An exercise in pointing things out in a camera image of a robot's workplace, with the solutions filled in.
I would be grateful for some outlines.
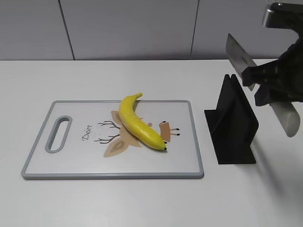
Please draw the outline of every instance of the yellow banana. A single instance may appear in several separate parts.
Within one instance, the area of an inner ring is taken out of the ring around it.
[[[133,105],[142,95],[142,93],[138,93],[134,96],[127,96],[122,100],[119,109],[122,123],[131,134],[147,146],[158,150],[166,150],[165,143],[161,136],[154,129],[141,121],[141,119],[134,113]]]

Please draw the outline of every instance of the cutting board handle hole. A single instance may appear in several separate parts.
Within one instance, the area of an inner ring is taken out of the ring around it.
[[[72,118],[70,116],[61,116],[55,121],[45,146],[46,152],[53,154],[62,150],[71,122]]]

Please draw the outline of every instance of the white table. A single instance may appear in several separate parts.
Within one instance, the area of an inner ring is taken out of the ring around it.
[[[286,137],[270,107],[252,148],[256,165],[218,165],[204,115],[215,109],[222,61],[0,62],[0,226],[295,227],[303,225],[303,129]],[[21,168],[54,100],[191,101],[205,176],[199,180],[25,181]],[[295,104],[303,115],[303,106]]]

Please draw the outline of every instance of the cutting board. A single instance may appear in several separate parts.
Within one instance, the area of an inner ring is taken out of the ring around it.
[[[137,101],[136,114],[167,143],[153,150],[119,117],[121,101],[55,101],[24,164],[24,179],[201,178],[189,101]],[[59,126],[65,123],[63,132]]]

